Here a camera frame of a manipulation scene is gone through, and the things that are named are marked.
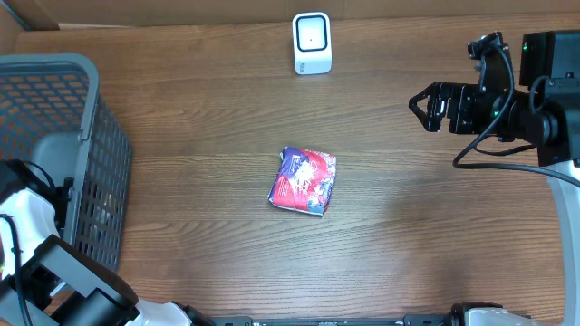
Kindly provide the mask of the purple red pad package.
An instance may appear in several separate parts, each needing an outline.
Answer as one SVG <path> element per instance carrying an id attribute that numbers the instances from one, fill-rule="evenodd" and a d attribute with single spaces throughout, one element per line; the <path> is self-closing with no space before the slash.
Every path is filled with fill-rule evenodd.
<path id="1" fill-rule="evenodd" d="M 268 201 L 276 207 L 323 216 L 330 204 L 336 179 L 336 156 L 295 147 L 280 153 L 281 165 Z"/>

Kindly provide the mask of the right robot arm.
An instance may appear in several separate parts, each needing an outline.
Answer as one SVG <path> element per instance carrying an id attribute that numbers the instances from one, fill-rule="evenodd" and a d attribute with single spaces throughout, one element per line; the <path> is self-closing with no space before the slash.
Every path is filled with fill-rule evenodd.
<path id="1" fill-rule="evenodd" d="M 502 169 L 547 178 L 560 227 L 565 271 L 564 325 L 579 322 L 579 32 L 524 34 L 520 76 L 514 76 L 509 46 L 500 32 L 468 43 L 479 72 L 475 84 L 434 82 L 409 100 L 428 132 L 449 119 L 449 132 L 475 139 L 452 161 L 459 169 Z M 501 151 L 510 156 L 535 150 L 536 166 L 465 163 L 484 139 L 523 140 Z"/>

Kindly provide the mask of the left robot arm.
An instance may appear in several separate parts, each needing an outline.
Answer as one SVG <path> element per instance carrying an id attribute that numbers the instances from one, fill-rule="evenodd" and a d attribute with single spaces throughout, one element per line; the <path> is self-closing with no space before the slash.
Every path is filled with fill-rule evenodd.
<path id="1" fill-rule="evenodd" d="M 189 305 L 138 298 L 115 272 L 65 242 L 67 181 L 58 187 L 41 167 L 1 163 L 1 318 L 12 325 L 211 326 Z"/>

